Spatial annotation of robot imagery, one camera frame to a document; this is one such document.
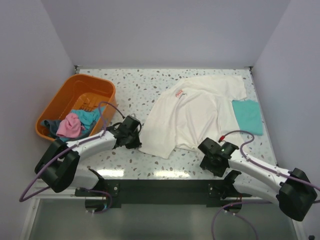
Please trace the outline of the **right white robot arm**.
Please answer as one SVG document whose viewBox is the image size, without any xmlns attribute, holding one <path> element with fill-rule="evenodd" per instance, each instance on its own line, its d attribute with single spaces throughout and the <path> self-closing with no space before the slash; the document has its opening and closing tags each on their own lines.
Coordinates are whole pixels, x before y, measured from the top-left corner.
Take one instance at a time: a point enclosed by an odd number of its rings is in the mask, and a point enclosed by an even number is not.
<svg viewBox="0 0 320 240">
<path fill-rule="evenodd" d="M 200 167 L 216 177 L 222 177 L 228 168 L 246 174 L 223 183 L 223 192 L 230 197 L 244 193 L 278 205 L 291 219 L 301 222 L 318 197 L 319 187 L 312 184 L 299 168 L 284 169 L 270 165 L 244 152 L 244 146 L 230 142 L 219 144 L 205 138 L 198 146 L 203 158 Z"/>
</svg>

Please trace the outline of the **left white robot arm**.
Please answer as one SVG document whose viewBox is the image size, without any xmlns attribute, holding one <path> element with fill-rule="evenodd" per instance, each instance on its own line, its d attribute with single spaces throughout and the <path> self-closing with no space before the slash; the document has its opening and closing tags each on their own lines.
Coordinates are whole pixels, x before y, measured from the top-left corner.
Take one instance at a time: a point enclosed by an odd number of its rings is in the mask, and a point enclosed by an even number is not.
<svg viewBox="0 0 320 240">
<path fill-rule="evenodd" d="M 42 179 L 55 193 L 69 187 L 86 189 L 92 196 L 99 196 L 104 190 L 103 177 L 93 169 L 79 169 L 81 160 L 103 151 L 124 146 L 139 148 L 141 122 L 133 116 L 126 116 L 99 133 L 76 141 L 55 140 L 46 150 L 35 167 L 37 177 Z"/>
</svg>

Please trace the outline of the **white t shirt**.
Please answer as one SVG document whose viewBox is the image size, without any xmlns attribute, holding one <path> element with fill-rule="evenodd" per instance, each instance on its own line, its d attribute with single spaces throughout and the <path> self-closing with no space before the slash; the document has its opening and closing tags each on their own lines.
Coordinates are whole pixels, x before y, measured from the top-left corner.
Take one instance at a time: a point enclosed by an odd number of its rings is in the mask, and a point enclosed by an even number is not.
<svg viewBox="0 0 320 240">
<path fill-rule="evenodd" d="M 239 130 L 232 102 L 246 97 L 239 75 L 182 79 L 153 105 L 140 133 L 139 150 L 163 159 L 175 148 L 195 152 L 204 139 L 216 141 Z"/>
</svg>

